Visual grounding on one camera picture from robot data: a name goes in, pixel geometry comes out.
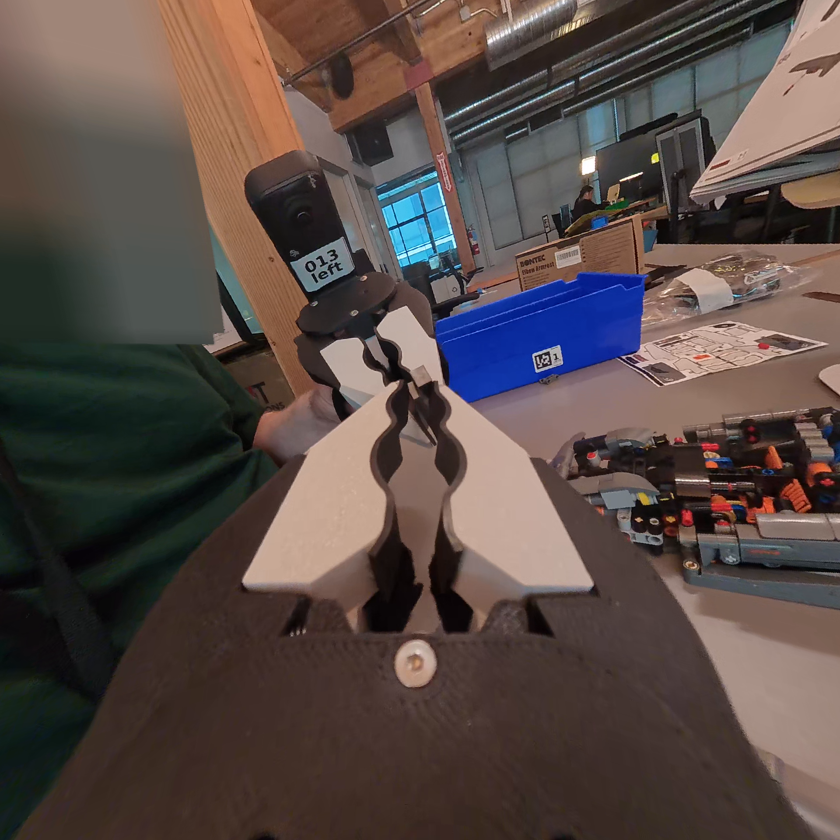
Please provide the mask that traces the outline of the plastic bag of lego parts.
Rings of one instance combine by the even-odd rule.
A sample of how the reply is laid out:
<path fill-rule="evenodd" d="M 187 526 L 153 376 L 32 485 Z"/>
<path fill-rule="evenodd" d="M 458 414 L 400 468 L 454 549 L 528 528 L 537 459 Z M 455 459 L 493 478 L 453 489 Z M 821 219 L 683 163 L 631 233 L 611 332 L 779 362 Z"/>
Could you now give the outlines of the plastic bag of lego parts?
<path fill-rule="evenodd" d="M 686 268 L 645 291 L 642 331 L 778 297 L 812 282 L 815 271 L 761 252 L 724 255 Z"/>

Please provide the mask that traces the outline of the lego instruction book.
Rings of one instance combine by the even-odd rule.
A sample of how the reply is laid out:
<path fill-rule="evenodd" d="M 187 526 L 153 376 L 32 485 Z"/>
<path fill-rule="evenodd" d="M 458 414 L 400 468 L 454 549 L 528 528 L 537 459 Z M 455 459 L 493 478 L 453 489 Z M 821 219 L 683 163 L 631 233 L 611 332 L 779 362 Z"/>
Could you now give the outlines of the lego instruction book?
<path fill-rule="evenodd" d="M 690 197 L 710 203 L 838 167 L 839 2 L 808 1 Z"/>

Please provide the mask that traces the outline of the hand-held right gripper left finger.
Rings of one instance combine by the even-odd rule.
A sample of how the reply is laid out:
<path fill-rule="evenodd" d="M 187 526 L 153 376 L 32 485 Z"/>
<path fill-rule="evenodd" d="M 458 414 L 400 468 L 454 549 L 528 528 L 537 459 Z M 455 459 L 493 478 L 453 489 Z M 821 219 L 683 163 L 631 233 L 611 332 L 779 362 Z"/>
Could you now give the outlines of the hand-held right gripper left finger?
<path fill-rule="evenodd" d="M 390 480 L 409 407 L 407 384 L 389 384 L 298 459 L 242 579 L 247 592 L 335 602 L 375 632 L 406 627 L 423 585 Z"/>

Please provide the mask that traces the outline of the person's left hand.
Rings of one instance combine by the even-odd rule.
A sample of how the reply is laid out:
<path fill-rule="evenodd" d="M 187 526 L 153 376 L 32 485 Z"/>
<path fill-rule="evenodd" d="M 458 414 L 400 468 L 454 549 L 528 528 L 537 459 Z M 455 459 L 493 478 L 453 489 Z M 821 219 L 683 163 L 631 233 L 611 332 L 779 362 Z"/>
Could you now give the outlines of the person's left hand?
<path fill-rule="evenodd" d="M 253 448 L 268 455 L 276 465 L 305 455 L 340 425 L 333 404 L 333 390 L 315 385 L 306 394 L 278 412 L 265 412 L 254 435 Z"/>

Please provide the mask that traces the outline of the paned window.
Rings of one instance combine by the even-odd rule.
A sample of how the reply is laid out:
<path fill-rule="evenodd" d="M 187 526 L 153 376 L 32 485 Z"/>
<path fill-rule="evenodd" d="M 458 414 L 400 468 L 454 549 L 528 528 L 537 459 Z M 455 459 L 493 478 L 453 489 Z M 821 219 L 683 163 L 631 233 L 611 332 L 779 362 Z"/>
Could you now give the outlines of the paned window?
<path fill-rule="evenodd" d="M 442 254 L 457 254 L 444 191 L 435 174 L 382 189 L 377 197 L 401 269 L 430 260 L 435 263 Z"/>

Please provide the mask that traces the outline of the grey lego blade piece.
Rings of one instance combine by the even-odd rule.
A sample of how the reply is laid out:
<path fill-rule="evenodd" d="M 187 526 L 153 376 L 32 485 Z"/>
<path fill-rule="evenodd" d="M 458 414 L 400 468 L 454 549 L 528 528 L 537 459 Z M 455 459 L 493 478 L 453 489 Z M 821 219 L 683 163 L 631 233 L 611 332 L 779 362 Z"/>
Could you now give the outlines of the grey lego blade piece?
<path fill-rule="evenodd" d="M 409 374 L 409 415 L 431 447 L 437 446 L 437 438 L 429 423 L 429 394 L 433 390 L 433 380 L 424 366 L 419 366 Z"/>

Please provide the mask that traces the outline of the black monitor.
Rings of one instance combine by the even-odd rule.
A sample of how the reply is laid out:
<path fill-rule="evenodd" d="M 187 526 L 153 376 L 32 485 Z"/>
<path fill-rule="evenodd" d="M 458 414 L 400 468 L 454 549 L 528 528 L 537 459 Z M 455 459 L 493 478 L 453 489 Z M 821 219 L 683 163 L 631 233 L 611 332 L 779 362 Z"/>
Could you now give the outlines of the black monitor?
<path fill-rule="evenodd" d="M 663 182 L 655 132 L 601 148 L 595 154 L 595 171 L 602 202 L 607 202 L 615 185 L 619 186 L 618 196 L 629 202 L 658 196 Z"/>

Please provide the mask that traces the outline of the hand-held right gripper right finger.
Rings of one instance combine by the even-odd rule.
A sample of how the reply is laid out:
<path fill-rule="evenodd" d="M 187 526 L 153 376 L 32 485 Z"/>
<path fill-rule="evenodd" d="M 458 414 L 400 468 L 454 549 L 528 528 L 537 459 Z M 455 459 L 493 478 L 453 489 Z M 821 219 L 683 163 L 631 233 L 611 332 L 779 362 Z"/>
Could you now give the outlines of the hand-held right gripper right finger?
<path fill-rule="evenodd" d="M 527 451 L 444 384 L 427 384 L 427 419 L 446 483 L 429 564 L 442 631 L 479 629 L 500 602 L 595 594 Z"/>

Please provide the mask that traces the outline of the wooden pillar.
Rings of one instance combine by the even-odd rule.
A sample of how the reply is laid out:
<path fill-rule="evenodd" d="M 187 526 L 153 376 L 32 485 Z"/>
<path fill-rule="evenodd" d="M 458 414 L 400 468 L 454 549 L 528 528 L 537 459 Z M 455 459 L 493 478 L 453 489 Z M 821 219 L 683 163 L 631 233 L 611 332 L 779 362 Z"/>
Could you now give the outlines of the wooden pillar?
<path fill-rule="evenodd" d="M 302 150 L 251 2 L 159 1 L 206 215 L 295 396 L 311 390 L 294 344 L 305 303 L 251 210 L 245 177 Z"/>

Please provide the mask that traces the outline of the sticker sheet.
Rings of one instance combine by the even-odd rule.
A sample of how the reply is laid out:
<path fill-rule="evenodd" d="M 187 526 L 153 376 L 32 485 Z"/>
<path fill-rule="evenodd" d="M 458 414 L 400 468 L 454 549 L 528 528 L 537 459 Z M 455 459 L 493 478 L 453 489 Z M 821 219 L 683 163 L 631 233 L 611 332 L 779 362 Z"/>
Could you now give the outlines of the sticker sheet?
<path fill-rule="evenodd" d="M 642 343 L 618 360 L 656 387 L 667 387 L 826 346 L 816 339 L 725 321 Z"/>

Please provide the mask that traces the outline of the red wooden post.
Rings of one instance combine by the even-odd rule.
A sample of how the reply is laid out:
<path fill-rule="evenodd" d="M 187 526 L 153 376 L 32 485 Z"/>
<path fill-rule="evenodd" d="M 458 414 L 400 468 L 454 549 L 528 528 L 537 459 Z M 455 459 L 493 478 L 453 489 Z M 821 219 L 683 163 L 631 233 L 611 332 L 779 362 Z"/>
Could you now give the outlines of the red wooden post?
<path fill-rule="evenodd" d="M 455 176 L 448 159 L 446 134 L 438 117 L 437 100 L 431 85 L 432 79 L 432 67 L 426 58 L 421 58 L 412 65 L 411 71 L 406 72 L 406 84 L 411 86 L 414 92 L 438 180 L 442 187 L 444 204 L 455 237 L 461 272 L 467 276 L 476 270 L 476 262 L 456 189 Z"/>

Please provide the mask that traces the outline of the silver ventilation duct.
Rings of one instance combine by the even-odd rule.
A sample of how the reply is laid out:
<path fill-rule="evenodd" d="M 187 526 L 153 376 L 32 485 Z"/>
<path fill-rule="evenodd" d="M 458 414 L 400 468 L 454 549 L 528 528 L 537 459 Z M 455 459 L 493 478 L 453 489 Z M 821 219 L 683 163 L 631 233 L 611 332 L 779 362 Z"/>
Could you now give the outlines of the silver ventilation duct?
<path fill-rule="evenodd" d="M 548 44 L 552 35 L 577 15 L 578 1 L 527 1 L 484 27 L 484 56 L 489 70 L 499 69 Z"/>

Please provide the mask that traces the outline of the person's green shirt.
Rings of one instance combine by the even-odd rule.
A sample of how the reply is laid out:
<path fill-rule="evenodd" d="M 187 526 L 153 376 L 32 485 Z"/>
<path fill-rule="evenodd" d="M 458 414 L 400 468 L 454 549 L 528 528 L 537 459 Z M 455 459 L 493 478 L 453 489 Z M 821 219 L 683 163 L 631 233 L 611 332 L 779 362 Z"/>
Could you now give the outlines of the person's green shirt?
<path fill-rule="evenodd" d="M 257 402 L 203 346 L 2 344 L 2 447 L 38 532 L 115 652 L 189 555 L 278 471 Z M 29 530 L 2 479 L 2 592 L 46 612 Z M 2 631 L 1 834 L 14 838 L 96 702 Z"/>

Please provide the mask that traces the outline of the cardboard box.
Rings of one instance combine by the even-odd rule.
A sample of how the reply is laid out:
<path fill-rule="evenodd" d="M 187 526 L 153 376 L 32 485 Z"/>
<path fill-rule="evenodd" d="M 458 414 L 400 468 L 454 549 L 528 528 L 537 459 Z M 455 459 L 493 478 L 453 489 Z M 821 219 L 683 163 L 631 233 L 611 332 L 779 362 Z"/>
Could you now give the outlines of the cardboard box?
<path fill-rule="evenodd" d="M 644 231 L 639 216 L 516 255 L 520 291 L 557 280 L 570 282 L 580 273 L 638 275 L 643 266 Z"/>

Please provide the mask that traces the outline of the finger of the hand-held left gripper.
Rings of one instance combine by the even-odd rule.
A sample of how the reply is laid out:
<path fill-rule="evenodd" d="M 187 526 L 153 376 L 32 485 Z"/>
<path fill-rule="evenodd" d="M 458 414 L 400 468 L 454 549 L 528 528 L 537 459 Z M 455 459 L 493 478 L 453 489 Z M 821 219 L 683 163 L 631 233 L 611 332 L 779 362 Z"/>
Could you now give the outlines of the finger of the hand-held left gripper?
<path fill-rule="evenodd" d="M 396 385 L 371 353 L 368 344 L 358 338 L 336 339 L 319 351 L 331 382 L 350 412 L 367 412 L 368 405 L 381 412 L 392 410 L 391 399 Z"/>
<path fill-rule="evenodd" d="M 389 311 L 375 326 L 375 335 L 397 375 L 415 382 L 414 374 L 424 370 L 421 383 L 448 384 L 448 364 L 435 336 L 427 333 L 410 308 Z"/>

